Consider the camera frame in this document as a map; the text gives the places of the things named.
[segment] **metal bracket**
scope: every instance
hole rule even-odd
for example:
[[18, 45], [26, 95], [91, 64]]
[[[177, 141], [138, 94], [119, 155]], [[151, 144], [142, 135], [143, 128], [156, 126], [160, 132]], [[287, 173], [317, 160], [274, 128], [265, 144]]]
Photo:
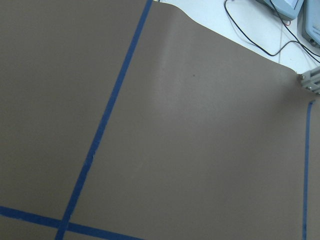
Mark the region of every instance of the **metal bracket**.
[[303, 88], [320, 95], [320, 66], [300, 75]]

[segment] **blue tape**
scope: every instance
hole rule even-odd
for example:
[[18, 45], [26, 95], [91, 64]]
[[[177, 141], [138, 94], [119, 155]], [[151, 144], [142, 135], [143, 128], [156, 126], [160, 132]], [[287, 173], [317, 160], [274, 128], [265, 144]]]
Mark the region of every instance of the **blue tape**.
[[[60, 220], [40, 216], [37, 214], [16, 210], [9, 207], [0, 206], [0, 216], [18, 219], [38, 225], [47, 226], [50, 228], [58, 228], [60, 225]], [[84, 226], [80, 224], [75, 224], [70, 222], [67, 227], [67, 231], [74, 232], [77, 234], [88, 235], [91, 237], [101, 238], [101, 239], [108, 239], [108, 240], [142, 240], [141, 238], [127, 236], [111, 231], [105, 231], [94, 227]]]
[[118, 93], [120, 91], [121, 85], [122, 85], [122, 83], [124, 81], [124, 78], [126, 76], [128, 67], [130, 65], [132, 56], [133, 56], [134, 51], [136, 49], [139, 37], [140, 37], [142, 29], [143, 29], [143, 26], [144, 26], [144, 24], [146, 22], [149, 10], [151, 8], [152, 1], [153, 0], [147, 0], [146, 3], [145, 3], [143, 12], [141, 14], [140, 20], [139, 20], [138, 25], [136, 27], [136, 30], [134, 32], [134, 35], [133, 35], [133, 38], [131, 40], [129, 49], [128, 49], [127, 53], [126, 53], [126, 56], [124, 58], [124, 61], [123, 61], [122, 67], [120, 69], [119, 75], [118, 75], [118, 77], [116, 79], [116, 82], [114, 84], [111, 96], [110, 96], [110, 98], [108, 100], [108, 103], [106, 105], [105, 111], [103, 113], [103, 116], [101, 118], [99, 126], [98, 126], [98, 128], [96, 130], [95, 136], [94, 136], [93, 141], [91, 143], [90, 149], [89, 149], [88, 154], [86, 156], [86, 159], [84, 161], [83, 167], [81, 169], [79, 177], [78, 177], [78, 179], [76, 181], [76, 184], [74, 186], [74, 189], [73, 189], [73, 192], [71, 194], [69, 203], [68, 203], [68, 205], [66, 207], [66, 210], [65, 210], [65, 212], [63, 214], [63, 218], [61, 220], [60, 226], [59, 226], [58, 231], [56, 233], [55, 240], [62, 240], [64, 238], [65, 232], [66, 232], [66, 230], [68, 228], [68, 223], [70, 221], [71, 215], [75, 210], [78, 198], [80, 196], [80, 193], [81, 193], [82, 188], [83, 188], [83, 186], [85, 184], [88, 172], [89, 172], [89, 170], [91, 168], [91, 165], [92, 165], [92, 162], [94, 160], [94, 156], [95, 156], [96, 151], [97, 151], [97, 149], [99, 147], [99, 144], [100, 144], [100, 141], [101, 141], [102, 136], [104, 134], [106, 125], [108, 124], [111, 112], [112, 112], [112, 110], [114, 108], [114, 105], [115, 105], [115, 102], [117, 100]]
[[308, 175], [309, 175], [309, 141], [311, 109], [314, 100], [309, 102], [306, 112], [305, 149], [304, 149], [304, 180], [303, 180], [303, 210], [302, 210], [302, 240], [307, 240], [307, 215], [308, 215]]

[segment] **black wire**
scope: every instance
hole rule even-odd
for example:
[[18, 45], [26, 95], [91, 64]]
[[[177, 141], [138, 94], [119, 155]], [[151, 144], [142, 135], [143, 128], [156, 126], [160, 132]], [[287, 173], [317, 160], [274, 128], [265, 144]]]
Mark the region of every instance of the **black wire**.
[[260, 50], [262, 50], [264, 53], [266, 53], [267, 55], [273, 57], [273, 56], [276, 56], [278, 55], [289, 43], [297, 43], [299, 44], [307, 54], [309, 54], [314, 60], [316, 60], [318, 63], [320, 63], [320, 61], [318, 61], [314, 56], [312, 56], [311, 54], [314, 54], [315, 56], [318, 56], [320, 57], [320, 55], [317, 55], [315, 54], [314, 52], [312, 52], [309, 48], [307, 48], [305, 45], [303, 45], [299, 40], [298, 38], [289, 30], [289, 28], [286, 26], [286, 24], [284, 23], [284, 21], [282, 20], [282, 18], [280, 17], [280, 14], [278, 13], [278, 11], [276, 10], [275, 6], [273, 5], [273, 3], [271, 2], [271, 4], [273, 5], [275, 11], [277, 12], [278, 14], [278, 17], [281, 19], [281, 22], [283, 23], [283, 25], [286, 27], [286, 29], [294, 36], [294, 38], [296, 40], [291, 40], [291, 41], [288, 41], [285, 45], [283, 45], [279, 51], [277, 51], [276, 53], [272, 54], [272, 53], [269, 53], [267, 50], [265, 50], [263, 47], [261, 47], [260, 45], [258, 45], [257, 43], [255, 43], [253, 40], [251, 40], [246, 34], [245, 32], [238, 26], [238, 24], [236, 23], [236, 21], [233, 19], [233, 17], [230, 15], [227, 7], [226, 7], [226, 3], [227, 3], [228, 0], [225, 0], [224, 3], [223, 3], [223, 6], [224, 6], [224, 10], [226, 12], [226, 14], [229, 16], [229, 18], [232, 20], [232, 22], [234, 23], [234, 25], [239, 29], [239, 31], [246, 37], [246, 39], [248, 39], [253, 45], [255, 45], [257, 48], [259, 48]]

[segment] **blue tape line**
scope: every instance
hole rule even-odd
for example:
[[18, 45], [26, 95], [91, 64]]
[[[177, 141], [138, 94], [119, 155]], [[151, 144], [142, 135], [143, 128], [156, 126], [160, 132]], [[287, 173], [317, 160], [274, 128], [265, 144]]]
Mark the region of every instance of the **blue tape line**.
[[305, 149], [304, 149], [304, 180], [303, 180], [303, 213], [302, 213], [302, 240], [307, 240], [307, 214], [308, 214], [308, 175], [309, 175], [309, 141], [310, 119], [314, 100], [309, 102], [306, 112]]
[[55, 240], [62, 240], [64, 237], [64, 234], [67, 230], [71, 215], [75, 210], [78, 198], [79, 198], [80, 193], [82, 191], [82, 188], [85, 184], [87, 174], [91, 168], [92, 162], [94, 160], [94, 156], [95, 156], [96, 151], [99, 147], [99, 144], [100, 144], [100, 141], [101, 141], [102, 136], [104, 134], [106, 125], [108, 124], [111, 112], [112, 112], [114, 105], [115, 105], [115, 102], [117, 100], [121, 85], [122, 85], [124, 78], [126, 76], [129, 64], [131, 62], [132, 56], [134, 54], [139, 37], [140, 37], [142, 29], [143, 29], [143, 26], [146, 22], [150, 7], [152, 5], [152, 1], [153, 0], [147, 0], [145, 3], [143, 12], [142, 12], [140, 20], [139, 20], [139, 23], [136, 27], [136, 30], [135, 30], [133, 38], [131, 40], [129, 49], [126, 53], [125, 59], [123, 61], [122, 67], [120, 69], [119, 75], [118, 75], [116, 82], [114, 84], [111, 96], [110, 96], [108, 103], [106, 105], [106, 108], [105, 108], [105, 111], [104, 111], [103, 116], [101, 118], [101, 121], [99, 123], [98, 129], [96, 130], [94, 139], [91, 143], [89, 152], [86, 156], [83, 167], [82, 167], [81, 172], [79, 174], [79, 177], [76, 181], [76, 184], [75, 184], [75, 187], [74, 187], [73, 192], [71, 194], [69, 203], [68, 203], [66, 210], [63, 214], [63, 218], [61, 220], [60, 226], [59, 226], [58, 231], [56, 233]]
[[[18, 219], [38, 225], [43, 225], [50, 228], [58, 228], [60, 225], [60, 220], [40, 216], [37, 214], [25, 212], [16, 210], [9, 207], [0, 206], [0, 216], [12, 218], [12, 219]], [[67, 230], [69, 232], [74, 232], [77, 234], [83, 234], [88, 235], [91, 237], [101, 238], [101, 239], [108, 239], [108, 240], [142, 240], [141, 238], [133, 237], [133, 236], [127, 236], [111, 231], [105, 231], [94, 227], [84, 226], [80, 224], [75, 224], [70, 222], [68, 224]]]

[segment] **electronic device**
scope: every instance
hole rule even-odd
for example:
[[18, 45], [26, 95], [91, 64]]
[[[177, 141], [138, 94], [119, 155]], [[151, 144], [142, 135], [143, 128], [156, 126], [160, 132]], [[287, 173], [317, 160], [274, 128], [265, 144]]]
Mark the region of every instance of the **electronic device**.
[[[259, 3], [266, 4], [274, 10], [270, 0], [256, 0]], [[304, 0], [272, 0], [280, 17], [285, 21], [291, 21], [298, 17]]]
[[305, 0], [302, 36], [314, 47], [320, 47], [320, 0]]

